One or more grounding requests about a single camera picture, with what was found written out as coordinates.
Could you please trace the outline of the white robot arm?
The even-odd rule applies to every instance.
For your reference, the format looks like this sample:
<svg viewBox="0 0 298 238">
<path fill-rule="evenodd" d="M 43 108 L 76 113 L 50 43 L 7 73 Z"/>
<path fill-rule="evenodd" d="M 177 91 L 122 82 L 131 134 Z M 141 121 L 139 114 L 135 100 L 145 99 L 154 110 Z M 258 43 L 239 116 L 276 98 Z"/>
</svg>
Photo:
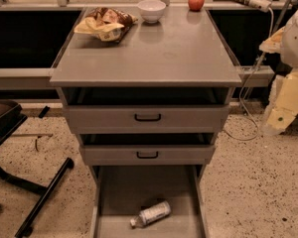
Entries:
<svg viewBox="0 0 298 238">
<path fill-rule="evenodd" d="M 268 54 L 280 54 L 281 61 L 291 67 L 286 76 L 275 77 L 264 111 L 262 133 L 273 136 L 284 132 L 298 115 L 298 10 L 284 27 L 263 41 L 259 49 Z"/>
</svg>

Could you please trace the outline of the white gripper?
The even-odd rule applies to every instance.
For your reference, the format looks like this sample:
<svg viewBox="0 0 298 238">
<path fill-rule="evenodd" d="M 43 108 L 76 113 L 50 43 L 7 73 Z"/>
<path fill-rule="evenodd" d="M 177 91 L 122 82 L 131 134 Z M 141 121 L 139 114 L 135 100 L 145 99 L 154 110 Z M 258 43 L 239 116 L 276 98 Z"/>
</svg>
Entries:
<svg viewBox="0 0 298 238">
<path fill-rule="evenodd" d="M 259 49 L 268 54 L 281 54 L 283 34 L 284 27 L 263 41 Z M 276 95 L 271 101 L 272 108 L 265 109 L 260 126 L 267 136 L 283 133 L 298 115 L 298 68 L 286 76 L 278 75 L 274 83 Z"/>
</svg>

